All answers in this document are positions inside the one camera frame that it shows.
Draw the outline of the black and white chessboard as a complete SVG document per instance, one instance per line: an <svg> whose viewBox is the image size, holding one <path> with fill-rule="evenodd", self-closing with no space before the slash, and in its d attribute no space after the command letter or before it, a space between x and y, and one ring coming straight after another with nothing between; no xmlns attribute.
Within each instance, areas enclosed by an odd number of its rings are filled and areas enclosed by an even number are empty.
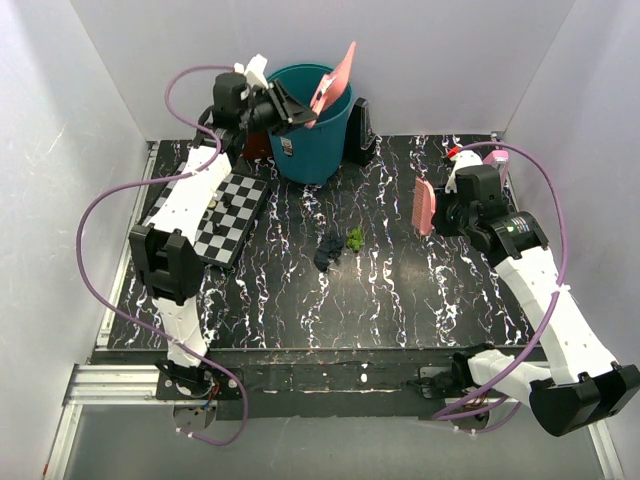
<svg viewBox="0 0 640 480"><path fill-rule="evenodd" d="M229 269L270 193L268 182L232 170L225 154L205 163L194 151L179 165L188 179L162 188L148 213L130 232L132 259L139 273L181 271L196 265Z"/></svg>

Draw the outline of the black metronome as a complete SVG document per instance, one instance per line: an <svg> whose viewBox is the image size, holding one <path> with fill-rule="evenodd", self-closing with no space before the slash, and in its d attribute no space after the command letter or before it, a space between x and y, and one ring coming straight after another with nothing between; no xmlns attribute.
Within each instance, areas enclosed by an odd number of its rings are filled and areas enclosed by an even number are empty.
<svg viewBox="0 0 640 480"><path fill-rule="evenodd" d="M354 102L347 122L344 158L361 167L368 165L375 156L375 138L369 102L359 97Z"/></svg>

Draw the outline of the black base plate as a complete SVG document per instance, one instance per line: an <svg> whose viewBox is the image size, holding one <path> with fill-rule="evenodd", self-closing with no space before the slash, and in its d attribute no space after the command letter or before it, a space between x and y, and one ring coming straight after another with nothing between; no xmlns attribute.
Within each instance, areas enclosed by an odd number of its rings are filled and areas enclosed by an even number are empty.
<svg viewBox="0 0 640 480"><path fill-rule="evenodd" d="M430 417L454 391L431 393L428 378L451 367L452 348L373 349L219 349L212 359L227 372L201 367L191 385L178 385L165 360L159 400L208 406L219 420L242 416L241 394L249 416ZM236 386L227 373L241 381Z"/></svg>

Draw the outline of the teal plastic waste bin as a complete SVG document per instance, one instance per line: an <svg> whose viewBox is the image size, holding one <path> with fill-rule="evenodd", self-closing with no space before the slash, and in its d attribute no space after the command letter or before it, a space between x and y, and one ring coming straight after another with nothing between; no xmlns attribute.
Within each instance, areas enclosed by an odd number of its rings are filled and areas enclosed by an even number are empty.
<svg viewBox="0 0 640 480"><path fill-rule="evenodd" d="M296 100L308 106L323 75L330 68L303 63L283 67L269 78L278 80ZM282 177L303 185L323 185L338 170L342 158L347 122L353 103L348 87L339 99L323 111L315 125L304 126L285 136L271 136L274 160Z"/></svg>

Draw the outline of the brown metronome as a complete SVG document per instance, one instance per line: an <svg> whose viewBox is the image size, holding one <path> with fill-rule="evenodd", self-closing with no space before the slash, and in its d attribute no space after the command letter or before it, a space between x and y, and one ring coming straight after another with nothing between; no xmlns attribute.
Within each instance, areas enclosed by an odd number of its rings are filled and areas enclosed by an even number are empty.
<svg viewBox="0 0 640 480"><path fill-rule="evenodd" d="M269 158L273 155L269 134L267 132L251 133L242 151L246 160Z"/></svg>

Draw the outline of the pink hand brush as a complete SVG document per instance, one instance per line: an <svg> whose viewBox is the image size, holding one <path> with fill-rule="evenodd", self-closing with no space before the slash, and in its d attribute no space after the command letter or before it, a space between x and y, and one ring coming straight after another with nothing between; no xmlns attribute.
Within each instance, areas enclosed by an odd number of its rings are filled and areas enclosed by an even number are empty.
<svg viewBox="0 0 640 480"><path fill-rule="evenodd" d="M416 178L411 223L421 235L431 234L435 211L436 196L432 185L427 180Z"/></svg>

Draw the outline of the pink dustpan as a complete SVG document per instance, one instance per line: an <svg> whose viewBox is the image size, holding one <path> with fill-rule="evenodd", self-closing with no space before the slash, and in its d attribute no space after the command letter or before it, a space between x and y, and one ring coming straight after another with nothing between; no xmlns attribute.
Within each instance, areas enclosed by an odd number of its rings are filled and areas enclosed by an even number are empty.
<svg viewBox="0 0 640 480"><path fill-rule="evenodd" d="M311 129L318 121L320 115L331 107L346 90L356 48L357 42L352 41L340 64L333 71L324 74L321 78L310 103L310 108L316 115L316 118L307 122L305 124L306 128Z"/></svg>

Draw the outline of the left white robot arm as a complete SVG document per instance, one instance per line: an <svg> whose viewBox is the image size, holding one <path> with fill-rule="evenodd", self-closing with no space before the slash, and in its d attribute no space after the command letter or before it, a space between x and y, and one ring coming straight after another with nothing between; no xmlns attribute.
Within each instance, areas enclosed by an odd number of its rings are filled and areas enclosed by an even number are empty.
<svg viewBox="0 0 640 480"><path fill-rule="evenodd" d="M196 236L205 211L251 134L289 133L317 117L280 82L266 79L266 65L256 54L246 65L220 68L211 105L191 124L196 135L184 169L157 212L129 234L135 273L168 337L167 358L158 367L193 400L214 385L203 366L207 344L196 300L205 273Z"/></svg>

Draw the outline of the pink metronome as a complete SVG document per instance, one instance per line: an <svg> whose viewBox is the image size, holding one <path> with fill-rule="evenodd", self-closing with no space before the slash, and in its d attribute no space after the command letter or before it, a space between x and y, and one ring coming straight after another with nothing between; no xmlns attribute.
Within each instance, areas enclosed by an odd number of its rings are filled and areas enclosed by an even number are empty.
<svg viewBox="0 0 640 480"><path fill-rule="evenodd" d="M509 152L505 149L494 149L483 159L483 163L498 170L501 185L505 186L508 175Z"/></svg>

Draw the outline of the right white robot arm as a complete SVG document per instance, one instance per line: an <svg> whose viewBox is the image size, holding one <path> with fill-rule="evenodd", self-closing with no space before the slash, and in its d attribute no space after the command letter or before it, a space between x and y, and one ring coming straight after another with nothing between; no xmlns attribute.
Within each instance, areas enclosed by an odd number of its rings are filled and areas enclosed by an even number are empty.
<svg viewBox="0 0 640 480"><path fill-rule="evenodd" d="M467 238L505 282L534 330L548 365L528 362L525 348L510 357L481 344L454 354L450 371L431 388L463 397L436 413L458 420L463 407L495 390L529 407L549 434L559 437L616 415L639 391L639 369L622 365L599 341L564 282L565 264L554 261L548 239L528 212L503 198L500 171L469 147L450 152L447 182L428 186L424 233Z"/></svg>

